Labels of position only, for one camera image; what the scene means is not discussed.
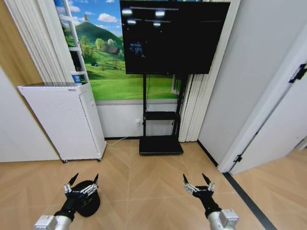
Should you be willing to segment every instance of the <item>white cloud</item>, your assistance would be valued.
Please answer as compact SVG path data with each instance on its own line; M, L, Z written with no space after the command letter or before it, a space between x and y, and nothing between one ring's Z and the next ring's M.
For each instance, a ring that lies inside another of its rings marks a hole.
M95 26L98 26L98 27L100 27L100 28L102 28L102 29L108 28L108 26L106 26L106 25L95 25Z
M111 16L107 13L100 14L98 20L106 23L117 23L116 17Z
M69 28L68 22L66 22L66 21L61 21L61 24L62 24L64 27Z
M86 11L85 14L86 15L95 15L93 12L89 12L89 11Z
M80 12L80 8L77 6L69 6L69 9L71 10L71 12Z
M72 17L72 22L75 24L75 25L79 25L81 24L82 22L84 22L84 18L78 18L76 16Z
M81 11L79 7L73 5L72 1L69 1L68 4L69 4L69 9L71 10L71 12L80 12ZM65 12L64 7L57 6L56 8L57 8L58 13L64 13Z
M64 13L65 12L64 7L57 6L56 8L57 8L58 13Z

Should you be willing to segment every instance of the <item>blue and white cup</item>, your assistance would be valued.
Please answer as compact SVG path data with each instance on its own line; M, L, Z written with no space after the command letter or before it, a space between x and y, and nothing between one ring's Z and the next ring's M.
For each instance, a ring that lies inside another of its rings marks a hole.
M82 85L81 75L78 72L71 72L71 76L76 85Z

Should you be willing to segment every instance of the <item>door frame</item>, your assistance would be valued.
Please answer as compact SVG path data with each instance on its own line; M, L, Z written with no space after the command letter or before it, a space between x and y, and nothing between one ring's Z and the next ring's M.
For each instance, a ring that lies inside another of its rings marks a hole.
M295 149L302 151L306 147L307 147L307 136L300 141L300 143L295 147Z
M234 165L234 159L238 154L245 151L245 148L254 138L256 132L261 128L271 111L279 100L286 93L289 80L296 72L300 64L307 61L307 24L298 36L289 53L283 59L279 69L276 71L272 81L264 94L254 107L247 121L235 141L227 151L217 169L224 173L230 171Z

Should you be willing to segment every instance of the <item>blue sky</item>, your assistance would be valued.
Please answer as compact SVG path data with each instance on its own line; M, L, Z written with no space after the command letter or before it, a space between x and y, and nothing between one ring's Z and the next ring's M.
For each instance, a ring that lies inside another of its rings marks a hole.
M61 0L54 0L58 13L64 13ZM84 15L89 22L103 29L122 36L119 0L70 0L71 14L74 23L84 22Z

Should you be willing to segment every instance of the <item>black round object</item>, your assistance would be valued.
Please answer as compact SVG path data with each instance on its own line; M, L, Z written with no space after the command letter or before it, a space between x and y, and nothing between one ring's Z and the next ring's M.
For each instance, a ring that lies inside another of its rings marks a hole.
M78 183L76 186L74 186L72 188L72 191L74 190L80 191L93 183L94 181L82 181ZM76 207L76 211L83 217L89 217L99 209L99 206L100 206L100 198L98 192L95 191L89 197L82 200L82 202Z

